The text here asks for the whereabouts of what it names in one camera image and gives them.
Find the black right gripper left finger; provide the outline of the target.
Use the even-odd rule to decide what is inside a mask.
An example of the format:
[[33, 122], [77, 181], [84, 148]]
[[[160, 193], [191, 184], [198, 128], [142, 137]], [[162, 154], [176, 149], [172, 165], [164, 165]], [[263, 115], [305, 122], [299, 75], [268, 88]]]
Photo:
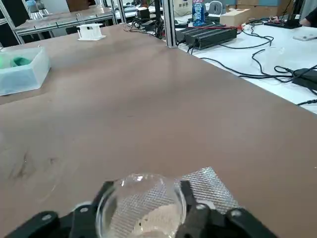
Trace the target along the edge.
[[8, 233], [6, 238], [97, 238], [96, 215], [99, 202], [114, 182], [106, 181], [91, 203], [77, 206], [60, 217], [55, 211], [40, 212]]

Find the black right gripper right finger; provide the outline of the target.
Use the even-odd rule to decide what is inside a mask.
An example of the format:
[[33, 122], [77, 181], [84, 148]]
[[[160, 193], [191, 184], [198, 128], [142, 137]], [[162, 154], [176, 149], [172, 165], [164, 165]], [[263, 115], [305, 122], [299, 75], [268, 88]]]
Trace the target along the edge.
[[178, 238], [275, 238], [276, 235], [243, 208], [225, 214], [196, 201], [191, 184], [180, 182], [185, 195], [186, 218], [176, 232]]

